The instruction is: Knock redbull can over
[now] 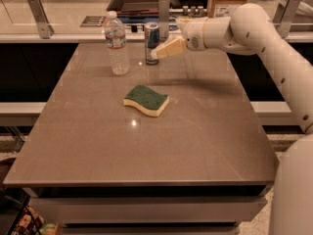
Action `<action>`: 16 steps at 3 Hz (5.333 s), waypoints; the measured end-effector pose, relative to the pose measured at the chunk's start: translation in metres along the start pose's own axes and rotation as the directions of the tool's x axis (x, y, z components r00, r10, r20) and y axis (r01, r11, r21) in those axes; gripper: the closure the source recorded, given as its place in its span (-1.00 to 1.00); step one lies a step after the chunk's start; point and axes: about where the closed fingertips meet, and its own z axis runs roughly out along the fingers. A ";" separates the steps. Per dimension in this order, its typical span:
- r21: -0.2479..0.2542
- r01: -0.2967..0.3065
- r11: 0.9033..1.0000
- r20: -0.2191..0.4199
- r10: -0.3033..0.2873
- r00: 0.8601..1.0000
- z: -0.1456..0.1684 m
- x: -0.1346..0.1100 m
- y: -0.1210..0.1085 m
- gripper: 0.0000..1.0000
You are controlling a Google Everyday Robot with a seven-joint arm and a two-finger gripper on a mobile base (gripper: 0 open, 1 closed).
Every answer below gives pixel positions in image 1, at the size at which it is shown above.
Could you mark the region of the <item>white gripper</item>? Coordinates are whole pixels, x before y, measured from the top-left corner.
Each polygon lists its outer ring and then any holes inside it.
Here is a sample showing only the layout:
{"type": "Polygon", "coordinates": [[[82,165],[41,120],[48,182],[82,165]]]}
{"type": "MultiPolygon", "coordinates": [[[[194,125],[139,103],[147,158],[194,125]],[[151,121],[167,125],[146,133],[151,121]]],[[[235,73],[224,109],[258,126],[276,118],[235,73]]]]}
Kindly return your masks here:
{"type": "Polygon", "coordinates": [[[179,18],[176,23],[182,37],[173,37],[158,45],[151,53],[153,59],[163,59],[183,53],[187,48],[192,51],[205,49],[203,27],[205,19],[179,18]]]}

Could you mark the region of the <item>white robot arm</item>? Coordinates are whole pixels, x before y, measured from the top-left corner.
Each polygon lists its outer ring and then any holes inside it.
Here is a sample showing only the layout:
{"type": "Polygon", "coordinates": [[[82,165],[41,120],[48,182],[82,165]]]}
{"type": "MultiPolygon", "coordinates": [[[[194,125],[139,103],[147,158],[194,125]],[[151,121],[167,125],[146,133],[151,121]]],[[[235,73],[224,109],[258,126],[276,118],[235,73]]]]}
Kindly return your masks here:
{"type": "Polygon", "coordinates": [[[246,3],[230,17],[178,19],[182,35],[152,51],[155,59],[189,49],[255,54],[270,73],[305,136],[295,141],[277,168],[271,235],[313,235],[313,67],[277,32],[268,14],[246,3]]]}

